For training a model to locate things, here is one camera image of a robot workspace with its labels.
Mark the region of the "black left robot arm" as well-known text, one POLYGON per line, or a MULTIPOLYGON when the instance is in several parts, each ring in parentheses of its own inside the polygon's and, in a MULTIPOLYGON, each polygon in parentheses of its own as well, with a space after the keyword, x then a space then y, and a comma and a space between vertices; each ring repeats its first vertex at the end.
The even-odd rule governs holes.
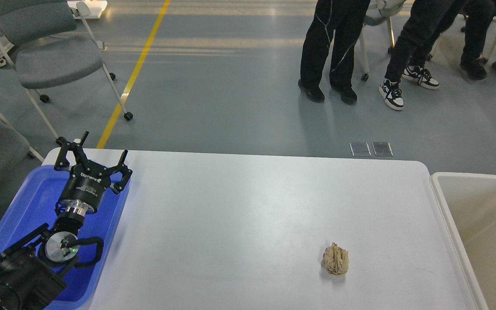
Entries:
POLYGON ((54 167, 25 179, 0 222, 0 310, 71 310, 94 292, 132 176, 60 139, 54 167))

